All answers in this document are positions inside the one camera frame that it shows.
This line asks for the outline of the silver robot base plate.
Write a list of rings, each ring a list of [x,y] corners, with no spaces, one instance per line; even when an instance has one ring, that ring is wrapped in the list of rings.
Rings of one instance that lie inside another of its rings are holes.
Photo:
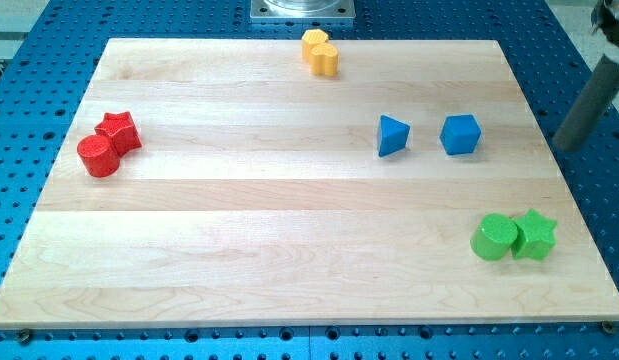
[[[250,18],[258,20],[353,19],[353,0],[250,0]]]

